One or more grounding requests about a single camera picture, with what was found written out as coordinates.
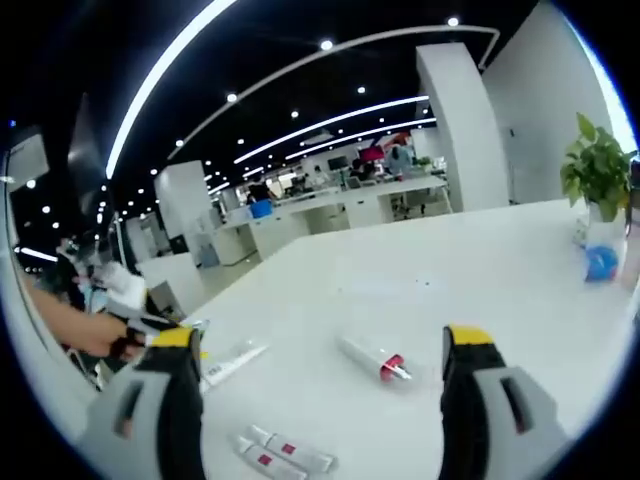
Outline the person's left hand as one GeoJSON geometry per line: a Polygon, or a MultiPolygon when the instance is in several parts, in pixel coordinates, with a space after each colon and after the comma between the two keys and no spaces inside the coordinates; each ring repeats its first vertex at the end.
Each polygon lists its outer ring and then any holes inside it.
{"type": "Polygon", "coordinates": [[[80,314],[73,327],[73,346],[99,358],[129,361],[145,346],[145,335],[105,313],[80,314]]]}

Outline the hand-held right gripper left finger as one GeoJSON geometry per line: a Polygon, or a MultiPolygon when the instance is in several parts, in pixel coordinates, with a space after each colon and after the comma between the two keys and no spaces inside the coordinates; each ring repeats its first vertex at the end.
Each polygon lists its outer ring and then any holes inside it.
{"type": "Polygon", "coordinates": [[[202,479],[201,332],[161,332],[88,409],[79,451],[103,479],[202,479]]]}

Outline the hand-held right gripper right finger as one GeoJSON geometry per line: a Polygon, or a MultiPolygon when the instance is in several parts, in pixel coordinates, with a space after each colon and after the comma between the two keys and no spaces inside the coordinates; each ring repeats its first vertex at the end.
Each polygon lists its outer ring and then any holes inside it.
{"type": "Polygon", "coordinates": [[[441,479],[540,479],[568,443],[555,400],[485,331],[443,328],[441,479]]]}

